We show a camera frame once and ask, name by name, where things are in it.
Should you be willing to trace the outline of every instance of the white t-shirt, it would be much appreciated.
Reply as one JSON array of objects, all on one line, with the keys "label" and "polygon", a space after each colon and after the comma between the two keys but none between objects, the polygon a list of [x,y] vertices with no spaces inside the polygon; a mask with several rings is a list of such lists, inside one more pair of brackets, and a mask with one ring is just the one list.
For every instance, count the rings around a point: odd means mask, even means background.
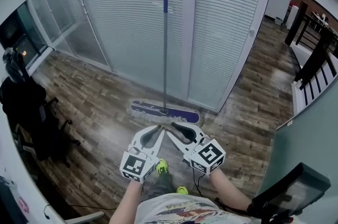
[{"label": "white t-shirt", "polygon": [[251,219],[220,210],[206,198],[170,193],[142,202],[135,224],[169,224],[195,221],[200,224],[244,224]]}]

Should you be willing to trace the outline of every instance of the mop head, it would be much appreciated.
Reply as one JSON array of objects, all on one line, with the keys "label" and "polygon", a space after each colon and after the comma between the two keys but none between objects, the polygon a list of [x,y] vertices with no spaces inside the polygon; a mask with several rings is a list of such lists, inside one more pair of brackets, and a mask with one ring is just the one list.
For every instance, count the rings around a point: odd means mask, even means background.
[{"label": "mop head", "polygon": [[202,126],[204,120],[195,110],[168,104],[167,113],[163,113],[163,104],[159,101],[148,99],[131,99],[127,107],[128,114],[135,118],[141,118],[159,124],[171,124],[173,122],[186,122]]}]

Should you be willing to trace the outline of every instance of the white vertical blind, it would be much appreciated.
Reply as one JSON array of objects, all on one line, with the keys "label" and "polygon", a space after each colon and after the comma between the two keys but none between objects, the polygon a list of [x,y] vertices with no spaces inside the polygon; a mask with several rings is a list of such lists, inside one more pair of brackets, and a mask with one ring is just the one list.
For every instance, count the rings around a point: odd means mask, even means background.
[{"label": "white vertical blind", "polygon": [[215,109],[238,63],[258,0],[196,0],[188,100]]},{"label": "white vertical blind", "polygon": [[81,0],[47,0],[63,37],[75,55],[107,65]]},{"label": "white vertical blind", "polygon": [[[84,0],[114,71],[163,89],[163,0]],[[168,0],[168,93],[181,94],[182,0]]]},{"label": "white vertical blind", "polygon": [[47,36],[53,43],[54,47],[59,51],[71,54],[72,51],[70,50],[64,38],[62,37],[58,25],[56,24],[55,19],[53,18],[49,10],[47,1],[46,0],[31,0],[31,1],[38,18],[44,30],[46,31]]}]

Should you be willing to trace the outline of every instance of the blue mop handle grip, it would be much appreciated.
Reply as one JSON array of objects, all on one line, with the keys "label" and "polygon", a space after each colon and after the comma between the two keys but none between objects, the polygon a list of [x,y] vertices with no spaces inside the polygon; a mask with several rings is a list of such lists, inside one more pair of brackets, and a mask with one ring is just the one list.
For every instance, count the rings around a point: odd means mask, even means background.
[{"label": "blue mop handle grip", "polygon": [[168,0],[163,0],[163,13],[168,12]]}]

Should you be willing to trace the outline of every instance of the mop handle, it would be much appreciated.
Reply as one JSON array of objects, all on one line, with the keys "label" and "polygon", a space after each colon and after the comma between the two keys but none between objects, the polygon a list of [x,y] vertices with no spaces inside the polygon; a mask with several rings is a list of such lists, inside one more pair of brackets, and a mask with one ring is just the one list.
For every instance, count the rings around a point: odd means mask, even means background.
[{"label": "mop handle", "polygon": [[166,109],[167,102],[167,33],[168,33],[168,0],[163,0],[164,15],[164,46],[163,46],[163,109]]}]

